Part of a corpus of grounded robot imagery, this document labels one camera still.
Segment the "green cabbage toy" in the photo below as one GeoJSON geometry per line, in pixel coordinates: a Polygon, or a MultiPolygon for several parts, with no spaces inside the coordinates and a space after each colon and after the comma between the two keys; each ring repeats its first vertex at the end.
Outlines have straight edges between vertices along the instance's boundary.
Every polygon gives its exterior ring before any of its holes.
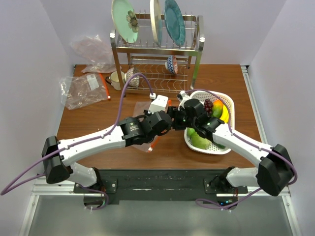
{"type": "Polygon", "coordinates": [[[211,145],[208,139],[200,137],[197,133],[192,134],[191,143],[195,148],[199,149],[207,149],[211,145]]]}

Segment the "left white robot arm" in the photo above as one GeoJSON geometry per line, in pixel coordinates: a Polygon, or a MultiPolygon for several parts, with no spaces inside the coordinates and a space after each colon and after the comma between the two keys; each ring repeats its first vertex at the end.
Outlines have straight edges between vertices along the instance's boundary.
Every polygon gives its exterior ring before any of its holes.
{"type": "Polygon", "coordinates": [[[155,136],[166,134],[171,124],[171,117],[158,111],[148,116],[125,118],[117,125],[74,140],[58,141],[55,136],[49,137],[42,151],[46,182],[55,184],[68,180],[96,193],[102,187],[98,170],[78,164],[79,160],[109,149],[150,143],[155,136]]]}

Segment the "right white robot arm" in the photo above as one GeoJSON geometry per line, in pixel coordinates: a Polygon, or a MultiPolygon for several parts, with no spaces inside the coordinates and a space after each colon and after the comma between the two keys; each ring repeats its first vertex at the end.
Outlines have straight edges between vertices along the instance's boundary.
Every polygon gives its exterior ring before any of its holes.
{"type": "Polygon", "coordinates": [[[182,107],[169,107],[167,114],[173,119],[175,130],[193,128],[197,134],[213,144],[226,148],[246,158],[254,168],[232,168],[219,181],[224,193],[231,193],[239,186],[258,186],[271,196],[277,196],[296,177],[287,149],[277,144],[272,147],[232,130],[219,118],[207,114],[197,99],[189,99],[182,107]]]}

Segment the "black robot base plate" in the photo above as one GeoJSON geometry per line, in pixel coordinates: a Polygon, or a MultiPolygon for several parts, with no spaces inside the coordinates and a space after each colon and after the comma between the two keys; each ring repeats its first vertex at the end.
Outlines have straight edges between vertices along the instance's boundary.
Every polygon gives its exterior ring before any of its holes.
{"type": "Polygon", "coordinates": [[[198,198],[220,205],[246,194],[246,187],[222,182],[225,170],[100,170],[109,203],[120,201],[194,201],[198,198]]]}

